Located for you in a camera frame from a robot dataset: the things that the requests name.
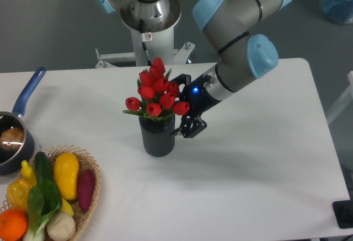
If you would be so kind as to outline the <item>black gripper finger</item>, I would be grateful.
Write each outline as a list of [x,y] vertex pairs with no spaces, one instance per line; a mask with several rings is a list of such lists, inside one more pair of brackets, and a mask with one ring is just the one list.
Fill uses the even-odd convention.
[[181,124],[178,128],[173,130],[170,135],[180,135],[184,138],[194,138],[207,127],[207,123],[200,115],[190,116],[184,115],[181,117]]
[[178,85],[189,85],[191,83],[191,75],[189,74],[180,74],[169,81],[170,83],[177,83]]

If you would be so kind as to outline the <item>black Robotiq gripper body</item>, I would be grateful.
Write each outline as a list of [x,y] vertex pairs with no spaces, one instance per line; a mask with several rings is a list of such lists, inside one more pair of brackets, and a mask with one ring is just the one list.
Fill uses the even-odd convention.
[[199,76],[189,85],[184,86],[180,94],[180,100],[189,103],[189,110],[186,115],[201,116],[202,113],[220,103],[206,90],[205,83],[210,80],[211,76]]

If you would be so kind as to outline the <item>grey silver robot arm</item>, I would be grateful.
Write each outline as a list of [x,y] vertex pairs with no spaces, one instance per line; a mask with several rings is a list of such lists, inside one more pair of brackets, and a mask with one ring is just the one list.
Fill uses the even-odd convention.
[[[250,35],[251,26],[279,11],[292,0],[199,0],[195,22],[220,57],[218,63],[197,79],[182,74],[181,99],[190,109],[174,135],[195,137],[206,123],[201,114],[227,99],[279,61],[272,42],[264,35]],[[178,0],[96,0],[107,13],[119,12],[131,31],[136,64],[148,65],[156,57],[167,63],[174,57],[174,26],[181,16]]]

